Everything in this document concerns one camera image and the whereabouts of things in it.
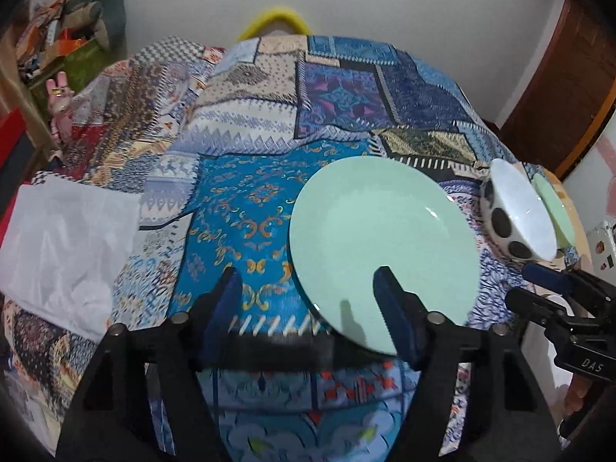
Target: purple fabric patch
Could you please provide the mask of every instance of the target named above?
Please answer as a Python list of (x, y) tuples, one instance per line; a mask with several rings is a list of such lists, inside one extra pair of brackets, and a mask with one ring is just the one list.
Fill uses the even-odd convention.
[(314, 134), (324, 125), (350, 132), (392, 126), (371, 71), (299, 63), (301, 108), (295, 138)]

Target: bunny ear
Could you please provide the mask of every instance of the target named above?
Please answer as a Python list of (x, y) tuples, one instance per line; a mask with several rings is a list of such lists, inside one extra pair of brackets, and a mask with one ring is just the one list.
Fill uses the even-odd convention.
[(69, 85), (67, 81), (67, 74), (64, 71), (58, 73), (58, 88), (67, 87)]
[(45, 87), (47, 88), (47, 93), (51, 95), (52, 90), (56, 89), (55, 80), (50, 78), (45, 82)]

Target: plate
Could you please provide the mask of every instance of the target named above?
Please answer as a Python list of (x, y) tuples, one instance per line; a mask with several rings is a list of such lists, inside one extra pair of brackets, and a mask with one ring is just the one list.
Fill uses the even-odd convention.
[(377, 352), (396, 354), (372, 291), (380, 266), (458, 325), (477, 296), (479, 256), (462, 212), (429, 177), (391, 159), (354, 156), (314, 174), (291, 214), (289, 247), (310, 304)]
[(554, 225), (558, 248), (566, 248), (570, 245), (575, 246), (574, 225), (569, 219), (569, 214), (564, 203), (554, 191), (554, 187), (541, 175), (535, 174), (532, 179), (533, 187), (537, 194), (541, 196), (543, 204), (547, 208), (549, 218)]

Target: light green bowl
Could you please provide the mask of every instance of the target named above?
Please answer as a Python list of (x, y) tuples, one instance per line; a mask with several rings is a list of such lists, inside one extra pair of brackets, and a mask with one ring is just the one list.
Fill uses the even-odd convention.
[(549, 218), (552, 219), (558, 248), (563, 249), (568, 246), (575, 246), (574, 226), (557, 192), (554, 191), (552, 185), (541, 174), (535, 174), (532, 183), (535, 191), (541, 196), (547, 208)]

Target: white bowl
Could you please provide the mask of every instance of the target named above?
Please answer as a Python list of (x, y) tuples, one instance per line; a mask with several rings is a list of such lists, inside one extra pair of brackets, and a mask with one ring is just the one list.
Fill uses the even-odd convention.
[(547, 209), (531, 182), (511, 163), (492, 160), (480, 206), (490, 237), (506, 255), (525, 261), (556, 256), (556, 233)]

